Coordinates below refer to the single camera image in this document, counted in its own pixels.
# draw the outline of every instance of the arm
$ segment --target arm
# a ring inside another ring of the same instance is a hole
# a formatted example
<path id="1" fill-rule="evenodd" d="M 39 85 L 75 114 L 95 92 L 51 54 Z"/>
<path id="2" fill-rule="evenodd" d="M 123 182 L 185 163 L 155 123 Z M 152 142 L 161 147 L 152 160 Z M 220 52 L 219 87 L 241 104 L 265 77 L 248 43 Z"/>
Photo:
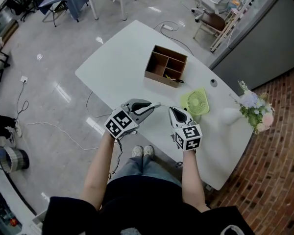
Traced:
<path id="1" fill-rule="evenodd" d="M 81 199 L 91 203 L 97 211 L 106 191 L 114 138 L 105 132 L 86 176 Z"/>
<path id="2" fill-rule="evenodd" d="M 183 152 L 182 198 L 184 203 L 195 207 L 200 212 L 210 210 L 205 204 L 204 189 L 194 151 Z"/>

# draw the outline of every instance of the power strip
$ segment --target power strip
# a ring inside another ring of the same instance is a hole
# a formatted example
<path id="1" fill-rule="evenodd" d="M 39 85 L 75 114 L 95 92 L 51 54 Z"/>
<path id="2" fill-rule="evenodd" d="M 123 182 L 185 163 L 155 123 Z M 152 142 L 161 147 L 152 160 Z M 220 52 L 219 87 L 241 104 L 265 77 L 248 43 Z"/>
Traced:
<path id="1" fill-rule="evenodd" d="M 165 25 L 164 23 L 161 25 L 162 28 L 167 29 L 169 31 L 173 31 L 173 28 L 170 26 Z"/>

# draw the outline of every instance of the brick floor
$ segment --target brick floor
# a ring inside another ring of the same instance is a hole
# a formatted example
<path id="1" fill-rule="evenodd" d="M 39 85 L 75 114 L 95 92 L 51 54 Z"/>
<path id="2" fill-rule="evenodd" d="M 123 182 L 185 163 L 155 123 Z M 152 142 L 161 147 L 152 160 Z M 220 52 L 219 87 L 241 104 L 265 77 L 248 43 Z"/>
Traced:
<path id="1" fill-rule="evenodd" d="M 235 205 L 256 234 L 294 234 L 294 69 L 257 88 L 275 108 L 272 127 L 252 135 L 212 208 Z"/>

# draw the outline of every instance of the wooden box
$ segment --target wooden box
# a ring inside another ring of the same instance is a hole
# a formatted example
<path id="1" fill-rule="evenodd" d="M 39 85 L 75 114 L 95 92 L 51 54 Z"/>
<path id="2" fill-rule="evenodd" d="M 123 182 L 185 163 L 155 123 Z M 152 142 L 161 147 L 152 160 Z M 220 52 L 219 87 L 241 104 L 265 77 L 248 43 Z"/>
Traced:
<path id="1" fill-rule="evenodd" d="M 176 88 L 179 83 L 166 75 L 172 79 L 181 79 L 186 60 L 187 56 L 181 53 L 155 45 L 145 70 L 145 77 Z"/>

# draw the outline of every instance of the green fan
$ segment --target green fan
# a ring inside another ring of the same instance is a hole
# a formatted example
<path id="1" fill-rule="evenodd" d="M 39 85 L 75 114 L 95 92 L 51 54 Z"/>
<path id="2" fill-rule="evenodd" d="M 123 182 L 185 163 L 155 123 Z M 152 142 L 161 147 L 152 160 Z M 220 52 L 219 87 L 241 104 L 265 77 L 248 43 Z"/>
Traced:
<path id="1" fill-rule="evenodd" d="M 191 93 L 182 95 L 181 105 L 192 117 L 209 112 L 209 105 L 204 88 L 199 88 Z"/>

